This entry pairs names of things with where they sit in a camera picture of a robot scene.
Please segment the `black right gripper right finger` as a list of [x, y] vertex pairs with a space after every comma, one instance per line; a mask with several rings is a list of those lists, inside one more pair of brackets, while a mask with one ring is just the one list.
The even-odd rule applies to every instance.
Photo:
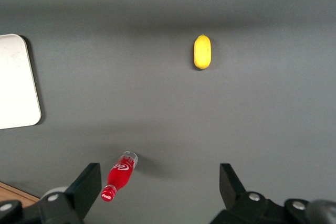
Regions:
[[230, 210], [246, 192], [245, 187], [229, 163], [220, 164], [219, 191], [226, 209]]

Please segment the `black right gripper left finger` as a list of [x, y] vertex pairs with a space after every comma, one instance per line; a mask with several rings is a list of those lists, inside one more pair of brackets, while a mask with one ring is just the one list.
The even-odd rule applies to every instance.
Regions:
[[80, 219], [85, 219], [101, 191], [101, 168], [90, 163], [66, 189], [65, 195]]

